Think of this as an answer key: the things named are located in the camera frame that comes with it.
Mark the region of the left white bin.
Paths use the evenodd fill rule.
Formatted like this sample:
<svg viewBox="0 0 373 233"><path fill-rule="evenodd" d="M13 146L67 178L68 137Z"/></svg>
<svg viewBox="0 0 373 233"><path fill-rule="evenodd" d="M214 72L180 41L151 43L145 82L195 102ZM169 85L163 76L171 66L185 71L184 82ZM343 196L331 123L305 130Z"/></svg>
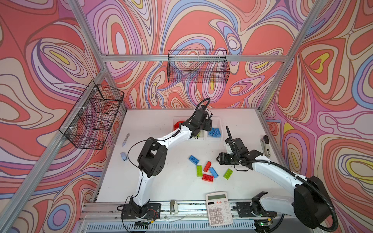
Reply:
<svg viewBox="0 0 373 233"><path fill-rule="evenodd" d="M172 142L184 142L190 139L191 131L190 128L186 126L186 121L187 119L185 117L174 119Z"/></svg>

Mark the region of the grey pen tool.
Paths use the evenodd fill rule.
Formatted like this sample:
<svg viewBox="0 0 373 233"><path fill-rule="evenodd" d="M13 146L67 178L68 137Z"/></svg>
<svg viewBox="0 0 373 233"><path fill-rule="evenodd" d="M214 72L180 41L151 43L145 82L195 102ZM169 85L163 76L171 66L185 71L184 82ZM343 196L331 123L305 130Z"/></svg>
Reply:
<svg viewBox="0 0 373 233"><path fill-rule="evenodd" d="M124 141L122 142L122 147L124 147L124 146L126 145L126 142L127 142L128 138L129 138L129 136L130 136L130 134L128 133L128 134L126 135Z"/></svg>

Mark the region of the white calculator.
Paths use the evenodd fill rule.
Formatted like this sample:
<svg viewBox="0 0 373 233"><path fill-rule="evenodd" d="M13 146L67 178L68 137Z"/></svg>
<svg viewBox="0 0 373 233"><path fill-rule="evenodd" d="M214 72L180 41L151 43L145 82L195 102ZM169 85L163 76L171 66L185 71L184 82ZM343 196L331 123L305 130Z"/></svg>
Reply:
<svg viewBox="0 0 373 233"><path fill-rule="evenodd" d="M233 224L233 217L226 192L207 194L206 206L208 221L211 227Z"/></svg>

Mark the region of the small blue grey object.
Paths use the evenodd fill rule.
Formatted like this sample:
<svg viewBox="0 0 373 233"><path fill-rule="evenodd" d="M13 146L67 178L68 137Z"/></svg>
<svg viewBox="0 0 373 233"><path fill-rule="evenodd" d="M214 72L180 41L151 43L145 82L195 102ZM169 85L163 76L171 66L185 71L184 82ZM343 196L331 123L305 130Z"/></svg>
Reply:
<svg viewBox="0 0 373 233"><path fill-rule="evenodd" d="M121 152L120 153L120 156L122 158L123 161L127 161L128 160L128 157L127 157L127 153L126 152Z"/></svg>

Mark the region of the green lego brick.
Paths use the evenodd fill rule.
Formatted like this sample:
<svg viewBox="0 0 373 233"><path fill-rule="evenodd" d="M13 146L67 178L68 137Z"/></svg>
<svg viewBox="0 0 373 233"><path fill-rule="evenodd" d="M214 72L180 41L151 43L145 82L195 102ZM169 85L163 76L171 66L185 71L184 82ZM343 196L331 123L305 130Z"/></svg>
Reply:
<svg viewBox="0 0 373 233"><path fill-rule="evenodd" d="M201 165L196 166L197 177L203 177L203 169Z"/></svg>
<svg viewBox="0 0 373 233"><path fill-rule="evenodd" d="M225 172L225 174L224 174L223 177L224 177L226 180L229 180L232 174L233 174L233 171L232 171L231 169L227 169L227 171Z"/></svg>

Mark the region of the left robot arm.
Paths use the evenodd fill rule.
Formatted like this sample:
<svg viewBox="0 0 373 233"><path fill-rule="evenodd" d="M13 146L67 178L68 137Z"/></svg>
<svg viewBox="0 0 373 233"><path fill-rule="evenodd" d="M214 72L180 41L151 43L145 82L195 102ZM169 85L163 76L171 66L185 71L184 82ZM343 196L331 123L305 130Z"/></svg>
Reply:
<svg viewBox="0 0 373 233"><path fill-rule="evenodd" d="M139 183L134 196L128 197L125 204L117 209L121 211L121 219L140 219L148 213L153 219L159 218L160 204L150 204L150 193L153 179L164 169L168 149L192 138L197 138L200 131L212 129L213 114L207 109L211 99L200 101L191 117L180 126L160 138L150 137L143 140L145 143L138 156Z"/></svg>

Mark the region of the blue lego brick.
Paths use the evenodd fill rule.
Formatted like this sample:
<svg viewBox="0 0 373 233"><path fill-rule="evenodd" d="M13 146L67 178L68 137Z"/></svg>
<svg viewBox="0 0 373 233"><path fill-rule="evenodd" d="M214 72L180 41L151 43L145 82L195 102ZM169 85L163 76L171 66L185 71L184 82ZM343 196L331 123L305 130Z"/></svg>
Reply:
<svg viewBox="0 0 373 233"><path fill-rule="evenodd" d="M215 171L215 169L213 167L210 167L209 171L214 178L218 178L219 175L217 174L217 172Z"/></svg>
<svg viewBox="0 0 373 233"><path fill-rule="evenodd" d="M211 130L208 131L208 137L214 137L214 134L215 134L215 129L211 128Z"/></svg>
<svg viewBox="0 0 373 233"><path fill-rule="evenodd" d="M194 157L193 155L191 155L189 158L189 161L190 162L192 162L194 165L198 165L199 164L199 162L200 162L200 160L199 159L197 159L196 157Z"/></svg>
<svg viewBox="0 0 373 233"><path fill-rule="evenodd" d="M215 134L214 138L221 138L221 132L219 128L214 128L215 129Z"/></svg>

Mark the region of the red lego brick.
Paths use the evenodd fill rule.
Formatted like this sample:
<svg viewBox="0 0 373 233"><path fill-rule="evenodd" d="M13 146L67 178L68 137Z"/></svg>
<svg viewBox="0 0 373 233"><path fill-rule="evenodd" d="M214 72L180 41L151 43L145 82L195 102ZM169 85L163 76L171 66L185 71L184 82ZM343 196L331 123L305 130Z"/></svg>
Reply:
<svg viewBox="0 0 373 233"><path fill-rule="evenodd" d="M214 176L208 175L208 174L203 174L202 180L212 183L214 181Z"/></svg>
<svg viewBox="0 0 373 233"><path fill-rule="evenodd" d="M203 169L203 172L204 172L204 173L209 172L209 170L210 170L210 168L211 168L211 165L212 165L212 163L211 163L210 161L208 161L208 162L206 163L204 169Z"/></svg>

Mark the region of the red arch piece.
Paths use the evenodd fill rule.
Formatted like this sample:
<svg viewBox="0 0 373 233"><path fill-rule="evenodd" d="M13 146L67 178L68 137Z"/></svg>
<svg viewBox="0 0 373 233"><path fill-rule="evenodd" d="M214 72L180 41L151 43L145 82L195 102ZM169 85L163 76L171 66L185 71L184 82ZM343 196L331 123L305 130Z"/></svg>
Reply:
<svg viewBox="0 0 373 233"><path fill-rule="evenodd" d="M178 121L176 122L174 125L173 125L173 129L176 130L176 129L179 129L181 124L184 123L185 121L184 120L181 120L181 121Z"/></svg>

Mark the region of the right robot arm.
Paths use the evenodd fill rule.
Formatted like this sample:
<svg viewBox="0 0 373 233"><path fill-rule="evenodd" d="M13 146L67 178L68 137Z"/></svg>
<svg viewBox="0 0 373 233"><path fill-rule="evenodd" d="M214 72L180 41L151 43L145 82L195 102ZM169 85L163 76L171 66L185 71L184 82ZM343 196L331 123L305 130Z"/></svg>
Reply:
<svg viewBox="0 0 373 233"><path fill-rule="evenodd" d="M220 165L242 166L244 171L255 171L271 179L290 193L289 197L270 195L262 191L251 199L245 210L254 216L269 212L296 217L311 229L325 232L338 229L339 221L335 207L323 182L316 176L306 177L292 172L257 150L248 150L240 138L233 138L229 129L225 140L226 152L217 157Z"/></svg>

